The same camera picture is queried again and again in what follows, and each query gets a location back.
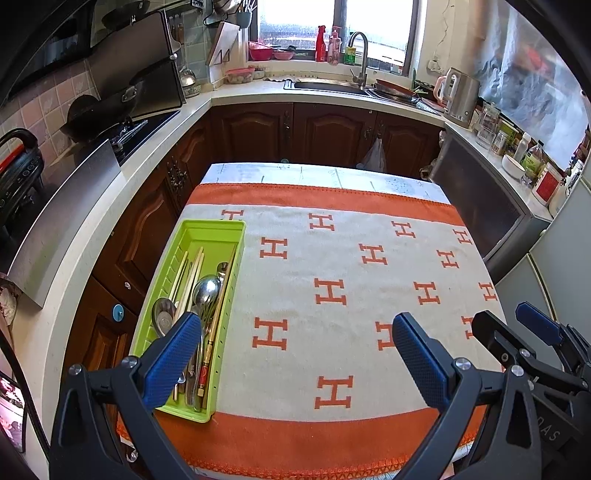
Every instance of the pink bowl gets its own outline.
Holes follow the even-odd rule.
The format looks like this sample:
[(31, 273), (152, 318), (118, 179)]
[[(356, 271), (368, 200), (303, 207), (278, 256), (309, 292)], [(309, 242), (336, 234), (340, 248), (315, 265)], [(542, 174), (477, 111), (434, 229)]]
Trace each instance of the pink bowl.
[(292, 52), (292, 51), (274, 51), (273, 56), (277, 60), (291, 60), (294, 57), (294, 52)]

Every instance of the white bowl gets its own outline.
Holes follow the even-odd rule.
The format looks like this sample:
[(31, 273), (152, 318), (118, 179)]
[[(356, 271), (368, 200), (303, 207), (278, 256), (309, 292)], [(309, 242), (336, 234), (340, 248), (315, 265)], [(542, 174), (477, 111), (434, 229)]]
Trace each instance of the white bowl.
[(519, 180), (525, 173), (525, 169), (519, 165), (513, 157), (503, 156), (503, 168), (514, 179)]

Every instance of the kettle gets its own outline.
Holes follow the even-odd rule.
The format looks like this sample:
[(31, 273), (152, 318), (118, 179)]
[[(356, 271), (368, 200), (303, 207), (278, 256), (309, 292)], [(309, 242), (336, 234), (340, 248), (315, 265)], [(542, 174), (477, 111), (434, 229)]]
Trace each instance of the kettle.
[(445, 107), (443, 115), (460, 127), (468, 128), (480, 91), (480, 82), (454, 68), (439, 77), (433, 95)]

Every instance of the stainless steel panel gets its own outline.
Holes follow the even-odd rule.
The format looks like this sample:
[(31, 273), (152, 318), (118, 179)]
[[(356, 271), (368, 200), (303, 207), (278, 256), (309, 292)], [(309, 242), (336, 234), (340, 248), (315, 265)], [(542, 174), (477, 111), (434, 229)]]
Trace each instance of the stainless steel panel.
[(77, 150), (46, 168), (46, 189), (55, 192), (27, 233), (7, 278), (40, 307), (74, 236), (107, 187), (121, 172), (108, 140)]
[(542, 342), (515, 318), (517, 305), (528, 301), (555, 320), (548, 295), (531, 256), (526, 255), (505, 278), (495, 285), (495, 290), (501, 301), (507, 325), (535, 350), (538, 360), (553, 367), (562, 368), (554, 349)]
[(559, 322), (591, 338), (591, 190), (582, 178), (531, 249)]

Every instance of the red spray bottle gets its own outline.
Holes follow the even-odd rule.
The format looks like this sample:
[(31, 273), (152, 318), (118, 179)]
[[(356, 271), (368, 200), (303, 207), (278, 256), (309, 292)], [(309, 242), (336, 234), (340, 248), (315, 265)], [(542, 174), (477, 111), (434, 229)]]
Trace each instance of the red spray bottle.
[(326, 61), (326, 43), (324, 43), (325, 25), (318, 27), (318, 38), (316, 38), (316, 61)]

